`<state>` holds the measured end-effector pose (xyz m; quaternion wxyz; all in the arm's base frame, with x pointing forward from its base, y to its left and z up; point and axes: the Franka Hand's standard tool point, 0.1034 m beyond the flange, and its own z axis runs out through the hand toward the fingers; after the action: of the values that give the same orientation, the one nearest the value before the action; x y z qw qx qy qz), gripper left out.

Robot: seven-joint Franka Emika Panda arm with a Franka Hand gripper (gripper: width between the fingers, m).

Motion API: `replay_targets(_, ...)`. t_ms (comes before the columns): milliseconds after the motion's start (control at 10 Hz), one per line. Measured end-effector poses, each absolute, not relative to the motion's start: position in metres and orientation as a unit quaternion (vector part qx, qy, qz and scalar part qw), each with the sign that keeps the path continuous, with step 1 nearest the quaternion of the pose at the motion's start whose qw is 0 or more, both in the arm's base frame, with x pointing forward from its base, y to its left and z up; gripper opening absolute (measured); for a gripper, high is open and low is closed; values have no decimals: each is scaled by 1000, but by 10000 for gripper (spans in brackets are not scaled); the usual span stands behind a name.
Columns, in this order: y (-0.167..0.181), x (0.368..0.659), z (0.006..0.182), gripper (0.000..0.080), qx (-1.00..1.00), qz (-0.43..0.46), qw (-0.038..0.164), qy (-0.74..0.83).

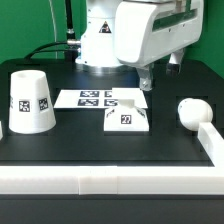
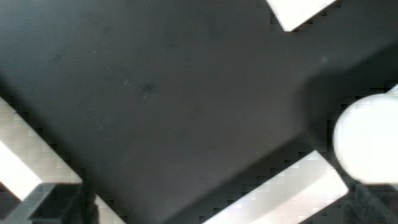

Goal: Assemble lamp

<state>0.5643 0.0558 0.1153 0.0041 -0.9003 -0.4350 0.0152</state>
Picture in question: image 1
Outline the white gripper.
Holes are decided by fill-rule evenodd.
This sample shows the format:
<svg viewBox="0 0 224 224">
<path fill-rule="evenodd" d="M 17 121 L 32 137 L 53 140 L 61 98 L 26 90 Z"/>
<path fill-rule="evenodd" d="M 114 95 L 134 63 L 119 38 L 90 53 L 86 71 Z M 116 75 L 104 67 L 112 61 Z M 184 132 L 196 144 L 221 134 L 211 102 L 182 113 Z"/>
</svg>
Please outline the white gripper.
<svg viewBox="0 0 224 224">
<path fill-rule="evenodd" d="M 202 32 L 204 0 L 175 0 L 164 3 L 122 1 L 115 16 L 115 56 L 137 69 L 139 87 L 151 91 L 153 65 L 170 55 L 168 76 L 177 76 L 185 54 L 182 48 L 196 42 Z"/>
</svg>

